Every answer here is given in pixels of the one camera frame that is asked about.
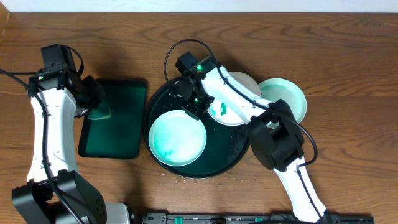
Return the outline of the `green scrubbing sponge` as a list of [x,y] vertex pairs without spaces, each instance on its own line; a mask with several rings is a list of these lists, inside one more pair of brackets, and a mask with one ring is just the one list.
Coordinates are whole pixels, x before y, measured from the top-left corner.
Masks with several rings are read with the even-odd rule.
[[88,115],[88,119],[96,121],[101,119],[110,119],[111,110],[106,102],[101,102],[94,107]]

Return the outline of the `white plate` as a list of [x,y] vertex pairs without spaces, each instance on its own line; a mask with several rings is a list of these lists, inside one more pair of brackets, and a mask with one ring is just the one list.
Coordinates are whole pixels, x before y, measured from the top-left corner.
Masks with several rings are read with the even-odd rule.
[[[261,95],[259,85],[249,75],[243,72],[229,72],[229,74],[256,95]],[[244,124],[244,121],[233,110],[229,109],[225,103],[217,98],[208,108],[208,113],[216,122],[225,126],[240,126]]]

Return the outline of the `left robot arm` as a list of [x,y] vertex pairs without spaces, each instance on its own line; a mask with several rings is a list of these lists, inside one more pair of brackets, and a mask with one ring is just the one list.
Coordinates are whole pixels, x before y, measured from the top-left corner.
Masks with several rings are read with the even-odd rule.
[[12,203],[27,223],[130,223],[127,206],[106,203],[79,171],[74,119],[101,100],[93,77],[81,70],[43,68],[23,83],[34,110],[34,154],[27,182]]

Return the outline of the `mint plate front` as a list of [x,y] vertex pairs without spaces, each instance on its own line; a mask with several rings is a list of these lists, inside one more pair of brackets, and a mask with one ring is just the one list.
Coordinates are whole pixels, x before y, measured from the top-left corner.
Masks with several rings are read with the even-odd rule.
[[206,146],[207,134],[202,121],[183,110],[160,115],[149,130],[149,148],[154,157],[168,166],[185,166],[198,159]]

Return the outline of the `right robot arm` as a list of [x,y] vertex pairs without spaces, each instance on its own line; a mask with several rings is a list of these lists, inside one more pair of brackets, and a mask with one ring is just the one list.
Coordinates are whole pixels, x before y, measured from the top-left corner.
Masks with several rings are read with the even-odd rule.
[[217,64],[213,57],[198,61],[190,52],[180,56],[175,66],[183,81],[174,85],[183,98],[183,110],[198,120],[215,100],[233,110],[246,125],[252,151],[258,161],[274,171],[292,203],[297,219],[325,223],[327,209],[318,198],[305,169],[303,135],[289,105],[262,98]]

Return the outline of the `mint plate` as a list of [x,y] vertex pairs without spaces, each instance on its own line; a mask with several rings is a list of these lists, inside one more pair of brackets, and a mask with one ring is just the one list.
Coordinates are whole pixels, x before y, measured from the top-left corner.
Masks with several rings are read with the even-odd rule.
[[296,122],[301,123],[307,112],[307,99],[293,82],[283,78],[271,78],[259,84],[261,96],[271,102],[284,100],[293,112]]
[[149,130],[149,148],[154,157],[168,166],[185,166],[198,159],[206,146],[207,134],[202,121],[183,110],[160,115]]

